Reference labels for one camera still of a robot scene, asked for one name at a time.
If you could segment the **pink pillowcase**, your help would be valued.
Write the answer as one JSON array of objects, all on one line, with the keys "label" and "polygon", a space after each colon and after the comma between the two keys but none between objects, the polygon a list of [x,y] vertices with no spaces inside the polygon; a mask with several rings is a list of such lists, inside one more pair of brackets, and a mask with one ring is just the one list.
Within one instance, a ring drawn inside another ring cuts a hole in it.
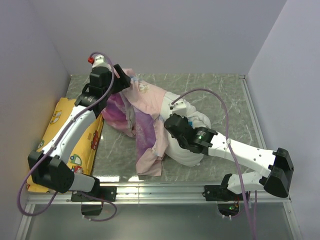
[{"label": "pink pillowcase", "polygon": [[162,160],[169,146],[164,119],[161,117],[166,90],[141,80],[131,68],[124,68],[130,77],[130,87],[121,93],[134,112],[136,145],[136,173],[158,177],[162,174]]}]

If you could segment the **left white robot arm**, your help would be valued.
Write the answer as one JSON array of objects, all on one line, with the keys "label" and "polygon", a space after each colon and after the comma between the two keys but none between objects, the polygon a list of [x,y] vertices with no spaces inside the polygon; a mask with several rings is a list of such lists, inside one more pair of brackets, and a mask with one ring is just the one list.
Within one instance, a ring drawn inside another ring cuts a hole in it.
[{"label": "left white robot arm", "polygon": [[100,197],[99,179],[72,171],[67,163],[87,128],[107,106],[108,98],[130,85],[130,77],[119,64],[112,67],[99,64],[92,68],[89,82],[75,99],[63,126],[42,149],[28,155],[33,183],[58,193],[83,192],[89,201],[96,201]]}]

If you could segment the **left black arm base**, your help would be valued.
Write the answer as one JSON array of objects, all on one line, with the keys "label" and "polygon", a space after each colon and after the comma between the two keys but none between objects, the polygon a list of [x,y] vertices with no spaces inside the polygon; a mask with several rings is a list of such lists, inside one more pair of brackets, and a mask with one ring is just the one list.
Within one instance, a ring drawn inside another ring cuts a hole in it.
[{"label": "left black arm base", "polygon": [[74,191],[70,201],[81,203],[81,213],[85,217],[96,217],[102,213],[105,204],[114,206],[116,195],[116,186],[99,186],[95,192]]}]

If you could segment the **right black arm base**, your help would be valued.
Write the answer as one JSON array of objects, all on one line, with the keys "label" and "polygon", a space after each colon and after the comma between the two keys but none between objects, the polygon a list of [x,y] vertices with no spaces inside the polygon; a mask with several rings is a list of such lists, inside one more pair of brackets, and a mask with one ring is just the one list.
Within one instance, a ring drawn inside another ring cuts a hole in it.
[{"label": "right black arm base", "polygon": [[223,218],[235,218],[245,210],[240,205],[244,201],[243,195],[220,185],[205,185],[202,196],[207,202],[218,202],[217,209]]}]

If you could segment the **white pillow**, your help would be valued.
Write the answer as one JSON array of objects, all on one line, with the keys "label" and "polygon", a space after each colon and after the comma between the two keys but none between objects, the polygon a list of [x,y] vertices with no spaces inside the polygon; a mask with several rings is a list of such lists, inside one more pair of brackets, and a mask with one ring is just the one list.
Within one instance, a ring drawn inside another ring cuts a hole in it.
[{"label": "white pillow", "polygon": [[[169,117],[169,104],[177,99],[179,95],[167,91],[164,95],[160,115],[165,121]],[[206,127],[211,128],[210,119],[203,113],[197,111],[196,107],[190,104],[187,100],[183,100],[186,105],[186,116],[189,122],[192,123],[193,128]],[[165,154],[170,158],[187,167],[198,166],[203,159],[203,154],[193,153],[187,149],[183,149],[179,146],[178,141],[173,138],[167,131],[168,146],[165,150]]]}]

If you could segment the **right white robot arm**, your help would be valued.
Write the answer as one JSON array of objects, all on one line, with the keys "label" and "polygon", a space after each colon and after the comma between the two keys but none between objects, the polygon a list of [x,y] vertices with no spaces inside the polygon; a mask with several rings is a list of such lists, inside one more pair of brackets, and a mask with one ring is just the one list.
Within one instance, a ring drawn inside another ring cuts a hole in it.
[{"label": "right white robot arm", "polygon": [[171,115],[164,122],[165,129],[178,145],[193,154],[219,157],[245,166],[252,172],[227,174],[220,184],[220,194],[226,200],[233,199],[242,191],[266,191],[287,198],[294,173],[289,152],[284,148],[276,151],[253,147],[226,138],[223,134],[204,126],[192,127],[186,117]]}]

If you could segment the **purple princess print pillowcase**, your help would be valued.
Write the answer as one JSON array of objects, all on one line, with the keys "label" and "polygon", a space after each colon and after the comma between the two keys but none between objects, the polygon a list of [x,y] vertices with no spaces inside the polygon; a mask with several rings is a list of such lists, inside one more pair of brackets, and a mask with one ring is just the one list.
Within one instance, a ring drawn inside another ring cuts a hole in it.
[{"label": "purple princess print pillowcase", "polygon": [[135,139],[137,160],[164,157],[168,140],[159,117],[139,110],[121,92],[109,97],[101,114],[109,126]]}]

